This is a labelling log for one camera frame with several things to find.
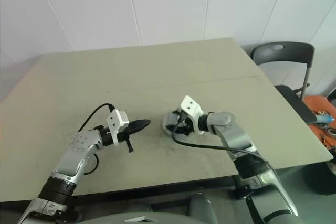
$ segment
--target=black chair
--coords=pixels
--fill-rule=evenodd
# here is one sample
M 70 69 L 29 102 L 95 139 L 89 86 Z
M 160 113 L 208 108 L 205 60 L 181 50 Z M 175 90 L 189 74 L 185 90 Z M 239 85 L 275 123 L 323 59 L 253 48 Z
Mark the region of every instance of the black chair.
M 291 90 L 286 85 L 278 85 L 275 88 L 301 116 L 307 124 L 316 123 L 317 119 L 311 110 L 304 104 L 303 98 L 308 84 L 308 76 L 314 55 L 314 46 L 301 42 L 273 42 L 260 45 L 253 49 L 251 58 L 255 64 L 260 65 L 272 61 L 293 61 L 307 64 L 303 86 L 297 90 Z M 296 93 L 301 91 L 300 98 Z

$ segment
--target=table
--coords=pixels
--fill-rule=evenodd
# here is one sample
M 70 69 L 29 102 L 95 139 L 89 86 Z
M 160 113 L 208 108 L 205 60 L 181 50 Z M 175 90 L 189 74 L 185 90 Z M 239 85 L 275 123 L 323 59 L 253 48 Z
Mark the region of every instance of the table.
M 50 54 L 0 104 L 0 201 L 36 197 L 73 134 L 105 102 L 152 123 L 131 136 L 133 153 L 126 143 L 100 151 L 98 169 L 75 195 L 237 174 L 225 152 L 180 146 L 163 132 L 162 117 L 186 94 L 203 111 L 233 113 L 274 168 L 332 158 L 231 38 Z M 86 129 L 106 125 L 107 115 Z M 190 141 L 221 145 L 209 134 Z

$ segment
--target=white wall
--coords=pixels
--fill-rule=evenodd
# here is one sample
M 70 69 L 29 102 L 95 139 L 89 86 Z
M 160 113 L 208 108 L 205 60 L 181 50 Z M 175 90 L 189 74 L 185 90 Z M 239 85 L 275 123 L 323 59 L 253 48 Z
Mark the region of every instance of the white wall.
M 263 42 L 304 41 L 316 47 L 309 92 L 323 93 L 336 84 L 335 1 L 0 0 L 0 66 L 55 51 L 228 36 L 247 52 Z M 262 69 L 274 84 L 302 84 L 298 64 Z

